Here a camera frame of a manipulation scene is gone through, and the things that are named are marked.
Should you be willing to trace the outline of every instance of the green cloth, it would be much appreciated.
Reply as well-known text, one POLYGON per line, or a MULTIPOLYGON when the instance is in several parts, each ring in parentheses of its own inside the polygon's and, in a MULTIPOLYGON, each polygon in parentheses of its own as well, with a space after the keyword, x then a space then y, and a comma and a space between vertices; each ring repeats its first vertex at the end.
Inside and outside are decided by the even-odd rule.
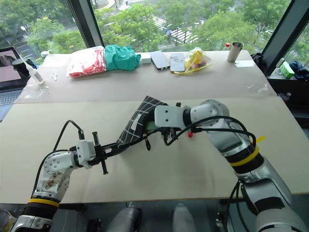
POLYGON ((140 63, 140 55, 135 55, 131 46, 108 45, 105 47, 104 58, 107 71, 117 69, 132 71, 140 63))

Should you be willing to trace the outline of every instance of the red plastic bag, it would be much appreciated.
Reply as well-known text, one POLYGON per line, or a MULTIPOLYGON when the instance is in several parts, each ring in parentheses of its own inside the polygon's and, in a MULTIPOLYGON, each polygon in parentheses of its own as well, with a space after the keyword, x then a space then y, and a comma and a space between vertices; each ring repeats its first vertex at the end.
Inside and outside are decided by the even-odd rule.
POLYGON ((73 52, 67 69, 72 78, 106 71, 104 47, 96 46, 73 52))

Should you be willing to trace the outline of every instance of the green box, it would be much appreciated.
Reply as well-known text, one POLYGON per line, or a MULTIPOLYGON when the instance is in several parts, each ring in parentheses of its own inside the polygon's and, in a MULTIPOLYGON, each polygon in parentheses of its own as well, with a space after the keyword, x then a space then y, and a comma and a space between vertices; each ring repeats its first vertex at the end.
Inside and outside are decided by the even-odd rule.
POLYGON ((280 69, 282 70, 282 75, 285 76, 287 79, 291 79, 291 77, 294 76, 295 72, 291 69, 288 62, 283 62, 283 64, 280 66, 280 69))

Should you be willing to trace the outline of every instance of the laptop screen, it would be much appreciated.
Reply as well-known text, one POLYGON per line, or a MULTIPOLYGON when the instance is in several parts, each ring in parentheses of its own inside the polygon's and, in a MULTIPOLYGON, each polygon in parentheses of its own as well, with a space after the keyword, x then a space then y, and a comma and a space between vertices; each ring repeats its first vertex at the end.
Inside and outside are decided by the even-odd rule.
POLYGON ((0 52, 0 82, 21 79, 19 73, 13 69, 12 61, 17 59, 12 50, 0 52))

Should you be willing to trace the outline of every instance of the black and white checkered cloth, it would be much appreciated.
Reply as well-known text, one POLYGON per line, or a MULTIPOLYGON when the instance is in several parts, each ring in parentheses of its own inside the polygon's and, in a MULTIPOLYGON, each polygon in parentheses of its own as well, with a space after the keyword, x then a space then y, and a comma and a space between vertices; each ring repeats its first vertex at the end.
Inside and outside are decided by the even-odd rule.
POLYGON ((155 120, 155 108, 158 105, 167 104, 146 96, 122 131, 117 143, 131 143, 136 140, 142 140, 147 123, 155 120))

